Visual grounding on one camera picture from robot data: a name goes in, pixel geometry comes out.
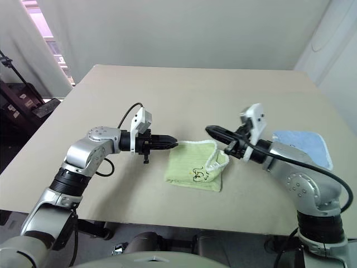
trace white wall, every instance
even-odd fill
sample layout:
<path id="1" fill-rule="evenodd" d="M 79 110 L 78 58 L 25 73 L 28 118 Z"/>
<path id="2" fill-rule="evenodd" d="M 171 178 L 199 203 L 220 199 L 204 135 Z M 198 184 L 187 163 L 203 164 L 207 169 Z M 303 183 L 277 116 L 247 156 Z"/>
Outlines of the white wall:
<path id="1" fill-rule="evenodd" d="M 292 69 L 327 0 L 37 0 L 75 82 L 95 64 Z"/>
<path id="2" fill-rule="evenodd" d="M 331 99 L 357 135 L 357 31 L 319 88 Z"/>
<path id="3" fill-rule="evenodd" d="M 331 1 L 295 69 L 309 75 L 357 134 L 357 0 Z"/>

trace black stand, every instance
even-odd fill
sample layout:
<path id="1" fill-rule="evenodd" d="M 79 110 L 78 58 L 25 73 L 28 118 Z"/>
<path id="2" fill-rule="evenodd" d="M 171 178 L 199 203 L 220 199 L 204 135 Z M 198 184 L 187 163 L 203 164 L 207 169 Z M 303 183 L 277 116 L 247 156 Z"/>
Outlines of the black stand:
<path id="1" fill-rule="evenodd" d="M 91 223 L 84 219 L 78 219 L 78 231 L 86 235 L 100 237 L 104 240 L 109 240 L 114 236 L 112 230 L 104 227 L 105 222 Z"/>

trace towel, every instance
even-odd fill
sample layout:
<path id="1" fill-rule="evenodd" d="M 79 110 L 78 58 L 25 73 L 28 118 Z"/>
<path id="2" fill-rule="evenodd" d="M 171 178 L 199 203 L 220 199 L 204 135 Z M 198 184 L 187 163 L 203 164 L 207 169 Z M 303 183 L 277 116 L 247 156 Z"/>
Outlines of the towel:
<path id="1" fill-rule="evenodd" d="M 179 141 L 170 150 L 165 181 L 173 185 L 221 191 L 221 172 L 229 162 L 216 141 Z"/>
<path id="2" fill-rule="evenodd" d="M 273 141 L 293 146 L 307 153 L 319 166 L 332 170 L 329 150 L 324 138 L 318 133 L 308 131 L 281 130 L 273 133 Z"/>

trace white cloth edge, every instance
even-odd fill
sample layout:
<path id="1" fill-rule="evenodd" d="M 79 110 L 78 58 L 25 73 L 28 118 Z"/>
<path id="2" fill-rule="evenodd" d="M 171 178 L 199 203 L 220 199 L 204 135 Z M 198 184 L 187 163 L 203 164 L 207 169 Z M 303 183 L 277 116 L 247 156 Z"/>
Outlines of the white cloth edge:
<path id="1" fill-rule="evenodd" d="M 228 163 L 229 163 L 229 157 L 227 154 L 225 154 L 222 150 L 218 150 L 218 145 L 217 142 L 214 140 L 203 140 L 203 141 L 178 141 L 178 143 L 192 143 L 192 144 L 204 144 L 204 143 L 213 143 L 214 144 L 214 151 L 212 152 L 212 154 L 210 155 L 210 157 L 208 157 L 206 164 L 205 164 L 205 169 L 207 172 L 212 172 L 218 169 L 223 169 L 225 168 Z M 216 155 L 216 153 L 219 152 L 221 155 L 225 156 L 225 162 L 222 164 L 214 164 L 214 165 L 210 165 L 210 163 L 213 160 L 213 157 Z"/>

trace curtain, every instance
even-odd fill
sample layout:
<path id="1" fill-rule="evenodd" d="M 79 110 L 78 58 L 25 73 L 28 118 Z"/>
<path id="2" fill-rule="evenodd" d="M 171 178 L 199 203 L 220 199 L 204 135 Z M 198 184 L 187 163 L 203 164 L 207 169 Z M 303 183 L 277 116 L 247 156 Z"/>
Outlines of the curtain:
<path id="1" fill-rule="evenodd" d="M 71 90 L 71 84 L 20 0 L 0 0 L 0 49 L 42 97 L 65 97 Z M 2 64 L 0 78 L 8 83 L 21 83 Z"/>
<path id="2" fill-rule="evenodd" d="M 38 3 L 77 83 L 95 64 L 290 70 L 329 2 Z"/>

